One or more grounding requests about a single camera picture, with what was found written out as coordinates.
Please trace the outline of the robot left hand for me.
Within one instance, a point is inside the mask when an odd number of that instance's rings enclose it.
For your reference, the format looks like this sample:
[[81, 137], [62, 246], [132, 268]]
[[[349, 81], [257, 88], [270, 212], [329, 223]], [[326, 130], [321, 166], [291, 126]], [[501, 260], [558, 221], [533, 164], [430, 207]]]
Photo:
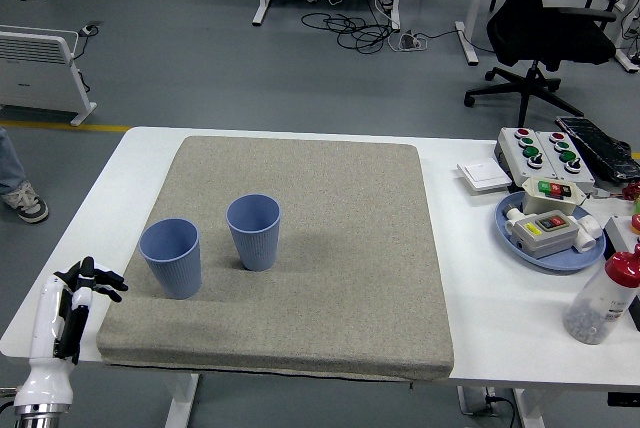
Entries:
[[122, 301], [124, 278], [88, 256], [50, 275], [41, 291], [32, 330], [30, 373], [15, 398], [20, 416], [63, 413], [73, 402], [70, 374], [96, 295]]

